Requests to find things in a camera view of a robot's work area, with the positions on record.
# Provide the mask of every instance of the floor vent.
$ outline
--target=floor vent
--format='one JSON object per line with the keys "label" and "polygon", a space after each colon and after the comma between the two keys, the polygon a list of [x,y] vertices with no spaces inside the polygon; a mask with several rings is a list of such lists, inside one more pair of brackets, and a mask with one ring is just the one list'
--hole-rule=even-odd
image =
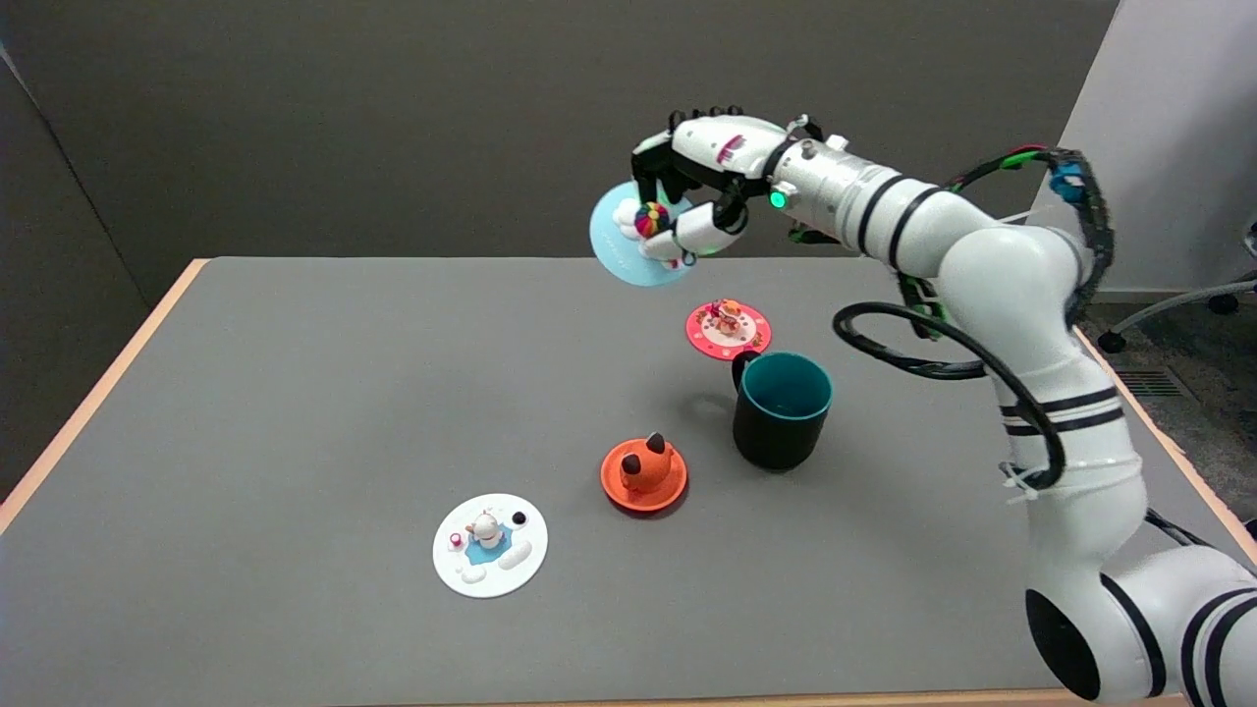
{"label": "floor vent", "polygon": [[1169,369],[1114,369],[1114,372],[1138,399],[1188,398],[1195,400],[1195,395],[1192,395],[1192,391]]}

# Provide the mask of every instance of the mug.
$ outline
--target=mug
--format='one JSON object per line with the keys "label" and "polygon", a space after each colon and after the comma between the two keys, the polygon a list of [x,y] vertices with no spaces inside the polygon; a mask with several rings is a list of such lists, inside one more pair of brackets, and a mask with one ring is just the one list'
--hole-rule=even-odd
{"label": "mug", "polygon": [[752,464],[786,472],[802,464],[833,401],[833,384],[802,353],[743,351],[733,359],[733,442]]}

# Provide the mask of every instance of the coaster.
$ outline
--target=coaster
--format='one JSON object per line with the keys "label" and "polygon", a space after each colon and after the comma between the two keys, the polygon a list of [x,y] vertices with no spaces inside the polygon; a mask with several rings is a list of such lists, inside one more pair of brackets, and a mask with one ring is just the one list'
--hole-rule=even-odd
{"label": "coaster", "polygon": [[533,579],[549,546],[546,518],[509,493],[476,496],[450,511],[432,540],[432,566],[445,586],[473,599],[515,591]]}
{"label": "coaster", "polygon": [[647,491],[635,491],[626,487],[623,484],[622,460],[628,454],[637,454],[642,458],[641,464],[646,465],[649,472],[652,459],[649,457],[650,452],[645,447],[646,439],[630,439],[615,445],[607,453],[606,458],[602,459],[600,477],[602,479],[602,489],[606,491],[607,498],[615,504],[639,513],[654,513],[667,508],[681,497],[685,484],[689,482],[689,469],[685,467],[685,459],[681,458],[681,453],[669,444],[669,467],[662,482]]}
{"label": "coaster", "polygon": [[735,299],[716,299],[690,312],[685,336],[700,352],[733,361],[742,351],[763,353],[773,338],[768,318]]}
{"label": "coaster", "polygon": [[[662,187],[659,190],[659,206],[671,219],[693,206],[684,198],[676,204],[669,204]],[[636,225],[641,211],[637,184],[632,181],[621,184],[598,200],[590,215],[590,244],[593,245],[593,254],[607,272],[628,284],[659,287],[676,282],[694,267],[680,262],[665,264],[641,255],[637,250],[641,235]]]}

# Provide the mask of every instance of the wooden table edge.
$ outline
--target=wooden table edge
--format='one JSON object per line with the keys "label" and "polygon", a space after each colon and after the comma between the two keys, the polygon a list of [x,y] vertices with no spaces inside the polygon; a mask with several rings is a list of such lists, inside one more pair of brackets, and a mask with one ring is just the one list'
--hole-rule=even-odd
{"label": "wooden table edge", "polygon": [[[171,286],[170,291],[162,297],[161,302],[153,308],[152,313],[145,320],[140,330],[136,331],[131,341],[122,348],[122,352],[113,360],[113,364],[104,371],[101,380],[97,381],[92,391],[88,392],[83,403],[74,410],[70,419],[62,426],[57,433],[57,437],[48,444],[44,452],[39,455],[35,463],[30,467],[26,474],[18,482],[9,497],[0,503],[0,535],[9,528],[18,513],[21,512],[26,502],[35,494],[39,486],[44,483],[48,474],[53,472],[57,463],[60,460],[65,450],[69,449],[74,439],[83,431],[92,415],[101,408],[104,399],[113,390],[113,386],[118,384],[123,374],[131,366],[131,362],[136,360],[136,356],[143,350],[148,340],[152,338],[157,327],[166,320],[178,299],[187,292],[192,282],[200,274],[201,269],[210,262],[210,259],[196,259],[189,263],[184,273],[180,274],[175,284]],[[1121,382],[1121,379],[1114,372],[1112,367],[1105,361],[1091,342],[1077,331],[1079,340],[1082,345],[1091,352],[1092,356],[1104,366],[1105,371],[1112,377],[1117,390],[1125,396],[1126,401],[1135,410],[1139,418],[1148,425],[1148,429],[1153,430],[1153,435],[1156,440],[1165,448],[1165,452],[1170,455],[1174,463],[1178,465],[1179,470],[1187,477],[1188,482],[1195,488],[1197,493],[1204,499],[1213,513],[1222,521],[1222,525],[1231,532],[1236,538],[1236,542],[1243,548],[1248,557],[1257,562],[1257,541],[1253,541],[1248,531],[1244,530],[1243,523],[1239,518],[1231,512],[1229,508],[1222,502],[1221,498],[1204,483],[1199,472],[1195,467],[1187,459],[1183,454],[1183,449],[1169,438],[1165,433],[1153,423],[1148,411],[1135,400],[1131,395],[1130,389]],[[744,706],[744,707],[920,707],[925,704],[935,706],[948,706],[948,707],[989,707],[994,704],[1016,704],[1017,707],[1076,707],[1080,704],[1080,699],[1070,694],[1063,689],[996,689],[996,691],[980,691],[980,692],[933,692],[933,693],[901,693],[901,694],[828,694],[828,696],[788,696],[788,697],[757,697],[757,698],[711,698],[711,699],[661,699],[661,701],[637,701],[637,702],[579,702],[579,703],[562,703],[563,707],[695,707],[700,704],[729,704],[729,706]],[[512,703],[500,704],[498,707],[546,707],[546,706],[558,706],[559,703]],[[1164,696],[1156,699],[1149,699],[1140,702],[1140,707],[1170,707],[1170,706],[1184,704],[1180,696]],[[392,706],[392,707],[416,707],[416,706]]]}

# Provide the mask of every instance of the light blue coaster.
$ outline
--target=light blue coaster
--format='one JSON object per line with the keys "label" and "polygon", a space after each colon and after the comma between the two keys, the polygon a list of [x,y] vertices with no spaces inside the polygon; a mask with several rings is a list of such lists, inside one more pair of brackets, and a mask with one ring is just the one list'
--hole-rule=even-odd
{"label": "light blue coaster", "polygon": [[[637,287],[659,287],[670,282],[676,282],[683,276],[694,269],[693,265],[681,265],[679,269],[667,269],[662,263],[642,258],[637,252],[637,242],[626,238],[620,233],[613,214],[625,199],[637,201],[637,184],[626,181],[608,191],[598,205],[593,208],[590,216],[590,243],[593,245],[593,254],[611,274]],[[678,214],[690,209],[693,204],[681,198],[679,204],[669,204],[664,196],[664,189],[659,190],[660,204],[675,219]]]}

